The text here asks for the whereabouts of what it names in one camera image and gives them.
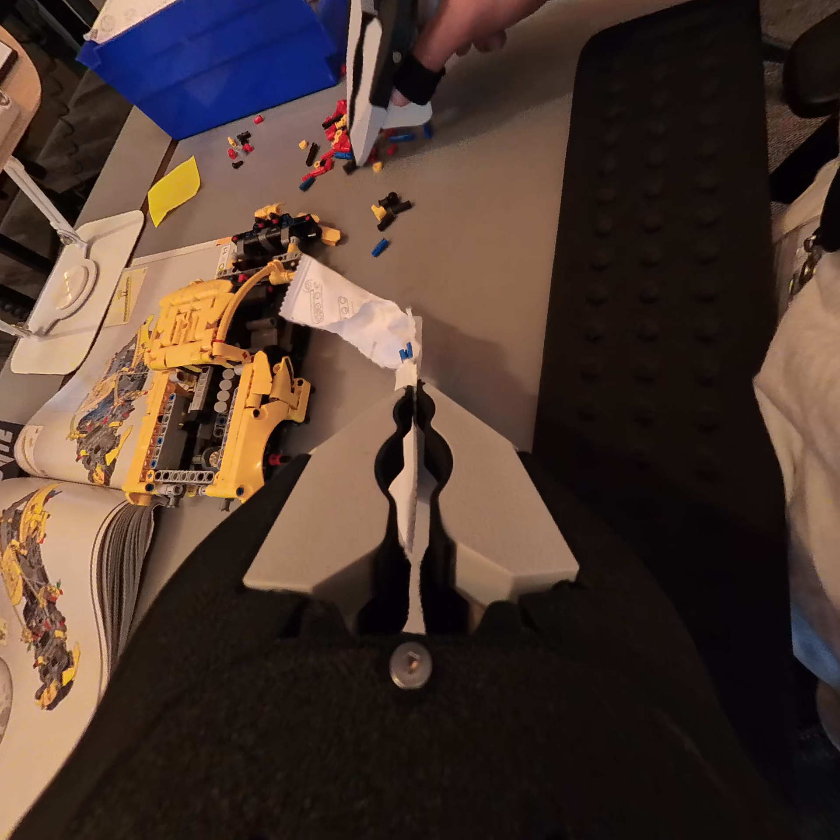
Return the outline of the yellow black brick car model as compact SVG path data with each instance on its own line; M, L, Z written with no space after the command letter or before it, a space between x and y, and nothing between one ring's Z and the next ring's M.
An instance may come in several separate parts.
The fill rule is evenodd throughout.
M219 239L213 279L160 301L143 350L150 378L123 492L137 507L186 496L246 502L291 426L308 422L300 377L310 328L280 315L301 258L341 232L311 213L260 208L250 229Z

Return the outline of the pile of mixed brick pins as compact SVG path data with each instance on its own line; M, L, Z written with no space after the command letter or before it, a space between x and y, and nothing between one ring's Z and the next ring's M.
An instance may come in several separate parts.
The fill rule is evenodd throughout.
M339 167L346 175L360 169L354 157L354 147L350 141L349 105L347 99L337 100L335 110L322 122L324 146L311 142L307 147L306 166L308 170L301 177L299 189L307 192L320 176ZM374 173L381 173L386 160L390 160L404 145L412 144L422 135L425 140L433 137L434 127L430 121L419 127L397 126L382 129L365 159L364 166ZM384 233L399 216L413 209L413 202L402 198L398 192L388 192L372 205L376 219L376 229Z

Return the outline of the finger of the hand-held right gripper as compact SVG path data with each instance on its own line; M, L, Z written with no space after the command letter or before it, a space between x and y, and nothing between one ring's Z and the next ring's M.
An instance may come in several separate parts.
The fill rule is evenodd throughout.
M363 41L365 28L365 1L350 1L349 29L345 57L346 82L346 131L351 133L354 126L356 102L361 93L363 69Z
M373 58L375 46L370 37L370 17L365 16L363 41L363 69L361 93L356 102L357 111L350 133L353 154L359 165L365 162L379 132L385 128L397 126L412 127L428 121L432 116L432 105L418 107L411 103L405 107L397 107L392 103L384 108L378 108L370 103L370 81L373 71L370 69L370 58Z

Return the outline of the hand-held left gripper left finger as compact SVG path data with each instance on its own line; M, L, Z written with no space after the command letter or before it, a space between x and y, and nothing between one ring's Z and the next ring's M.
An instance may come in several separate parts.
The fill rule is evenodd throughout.
M244 577L342 615L407 615L415 529L415 386L312 450Z

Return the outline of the plain white paper bag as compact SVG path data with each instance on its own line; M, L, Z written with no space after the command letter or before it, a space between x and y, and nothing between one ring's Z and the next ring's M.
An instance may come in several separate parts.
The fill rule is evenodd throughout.
M402 309L394 301L378 297L314 258L306 257L280 312L290 316L297 326L313 327L319 333L330 333L341 339L387 375L392 384L385 388L383 396L374 400L373 406L395 391L413 385L416 409L416 391L423 361L422 320L414 317L410 308ZM415 421L414 425L415 532L422 446L418 442L419 433ZM408 555L412 564L409 613L345 615L362 634L398 633L411 626L412 601L416 588L413 580L413 547Z

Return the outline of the large printed paper bag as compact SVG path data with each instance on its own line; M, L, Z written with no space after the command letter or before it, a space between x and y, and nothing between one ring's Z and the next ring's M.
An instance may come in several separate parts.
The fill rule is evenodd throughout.
M105 1L93 26L84 35L88 43L102 45L158 14L173 1Z

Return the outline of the instruction booklet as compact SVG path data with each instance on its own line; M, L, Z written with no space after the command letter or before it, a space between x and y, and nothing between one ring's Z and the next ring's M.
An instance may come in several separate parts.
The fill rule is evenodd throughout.
M80 369L20 433L24 477L2 480L1 832L8 838L75 748L133 622L157 507L196 496L210 468L175 466L148 506L125 487L148 467L144 361L161 300L222 276L220 241L140 258Z

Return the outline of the person in beige shirt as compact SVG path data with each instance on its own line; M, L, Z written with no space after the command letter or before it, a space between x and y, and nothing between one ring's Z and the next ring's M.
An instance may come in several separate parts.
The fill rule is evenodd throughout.
M753 380L784 481L791 630L839 743L838 158L773 226L780 321Z

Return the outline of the white wooden book stand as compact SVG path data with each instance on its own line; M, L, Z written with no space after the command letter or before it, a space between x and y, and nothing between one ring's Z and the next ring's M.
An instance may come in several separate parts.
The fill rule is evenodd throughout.
M17 375L68 375L98 336L144 214L130 211L73 227L26 172L13 152L39 108L41 85L33 61L4 28L1 40L2 174L45 216L62 245L55 262L27 255L47 278L38 298L22 304L22 319L2 319L2 332L16 340L7 364Z

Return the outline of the grey desk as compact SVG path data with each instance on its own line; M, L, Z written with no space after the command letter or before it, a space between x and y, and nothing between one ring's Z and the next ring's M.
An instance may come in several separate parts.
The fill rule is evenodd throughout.
M561 209L572 81L592 36L616 16L596 2L543 9L502 56L464 59L466 86L434 118L432 148L383 174L339 175L286 207L323 209L343 236L312 251L354 285L422 320L420 380L513 445L531 444L547 321L550 246ZM400 193L413 209L384 233L372 205Z

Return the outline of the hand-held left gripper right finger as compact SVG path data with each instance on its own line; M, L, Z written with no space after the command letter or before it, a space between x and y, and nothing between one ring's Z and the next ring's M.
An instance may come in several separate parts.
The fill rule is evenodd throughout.
M495 602L575 581L580 566L508 439L422 382L415 422L433 481L419 570L425 622L474 622Z

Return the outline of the yellow paper scrap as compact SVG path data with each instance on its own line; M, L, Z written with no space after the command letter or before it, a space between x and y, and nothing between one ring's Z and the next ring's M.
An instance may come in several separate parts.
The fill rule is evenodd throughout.
M176 208L192 200L201 188L201 176L193 156L155 183L147 194L150 220L156 228Z

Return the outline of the person's right hand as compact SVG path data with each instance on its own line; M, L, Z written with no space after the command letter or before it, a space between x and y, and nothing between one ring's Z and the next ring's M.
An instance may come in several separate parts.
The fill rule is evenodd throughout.
M453 56L465 56L472 48L483 54L500 49L508 30L544 5L544 1L441 1L394 75L391 103L428 104Z

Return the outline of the blue plastic bin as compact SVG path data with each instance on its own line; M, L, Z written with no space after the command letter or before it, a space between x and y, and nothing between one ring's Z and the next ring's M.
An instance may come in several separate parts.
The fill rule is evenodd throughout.
M179 1L79 61L173 140L335 86L346 1Z

